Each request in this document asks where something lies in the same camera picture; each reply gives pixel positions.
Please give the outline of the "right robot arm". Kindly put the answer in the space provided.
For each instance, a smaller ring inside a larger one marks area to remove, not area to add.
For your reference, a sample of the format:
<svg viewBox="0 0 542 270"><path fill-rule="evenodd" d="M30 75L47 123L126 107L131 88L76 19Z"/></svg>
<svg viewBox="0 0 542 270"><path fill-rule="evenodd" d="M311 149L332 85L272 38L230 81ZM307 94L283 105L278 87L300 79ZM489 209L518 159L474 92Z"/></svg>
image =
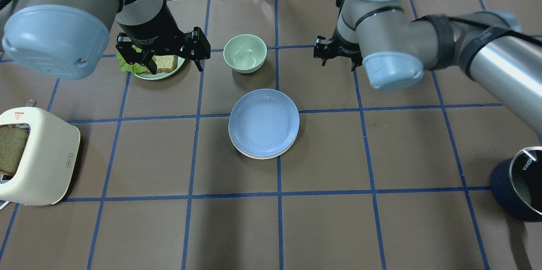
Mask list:
<svg viewBox="0 0 542 270"><path fill-rule="evenodd" d="M313 56L350 58L372 88L393 92L418 84L425 71L459 66L537 134L542 129L541 42L507 11L463 16L405 16L400 0L336 0L330 39L317 36Z"/></svg>

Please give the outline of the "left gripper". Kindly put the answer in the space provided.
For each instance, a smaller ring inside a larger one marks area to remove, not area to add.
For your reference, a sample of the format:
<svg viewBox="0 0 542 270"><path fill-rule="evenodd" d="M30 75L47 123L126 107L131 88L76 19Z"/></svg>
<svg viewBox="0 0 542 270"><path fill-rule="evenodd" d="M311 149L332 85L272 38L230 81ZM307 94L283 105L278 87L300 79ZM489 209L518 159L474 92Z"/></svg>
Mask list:
<svg viewBox="0 0 542 270"><path fill-rule="evenodd" d="M116 41L116 50L128 63L138 63L141 73L157 74L154 56L176 55L192 60L199 72L211 56L211 46L202 28L196 26L183 32L169 8L161 8L153 19L139 25L120 25L123 29Z"/></svg>

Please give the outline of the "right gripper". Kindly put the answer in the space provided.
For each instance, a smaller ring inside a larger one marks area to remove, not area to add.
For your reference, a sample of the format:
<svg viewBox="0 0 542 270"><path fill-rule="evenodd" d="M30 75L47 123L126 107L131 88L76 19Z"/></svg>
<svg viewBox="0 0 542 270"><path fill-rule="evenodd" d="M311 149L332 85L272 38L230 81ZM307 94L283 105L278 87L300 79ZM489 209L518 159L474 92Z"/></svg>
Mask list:
<svg viewBox="0 0 542 270"><path fill-rule="evenodd" d="M313 47L313 57L321 60L323 67L325 67L327 60L333 58L350 58L351 72L362 66L363 61L359 44L344 40L339 35L333 35L329 40L323 36L317 36Z"/></svg>

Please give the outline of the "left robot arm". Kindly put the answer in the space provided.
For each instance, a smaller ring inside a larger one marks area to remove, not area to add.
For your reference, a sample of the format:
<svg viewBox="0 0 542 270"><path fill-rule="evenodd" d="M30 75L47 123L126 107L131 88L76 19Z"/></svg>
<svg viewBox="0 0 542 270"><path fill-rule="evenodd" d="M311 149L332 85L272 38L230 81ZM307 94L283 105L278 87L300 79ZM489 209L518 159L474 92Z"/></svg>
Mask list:
<svg viewBox="0 0 542 270"><path fill-rule="evenodd" d="M116 49L127 64L157 73L158 57L210 58L199 27L182 32L166 0L1 0L1 50L32 71L64 79L93 73L116 22Z"/></svg>

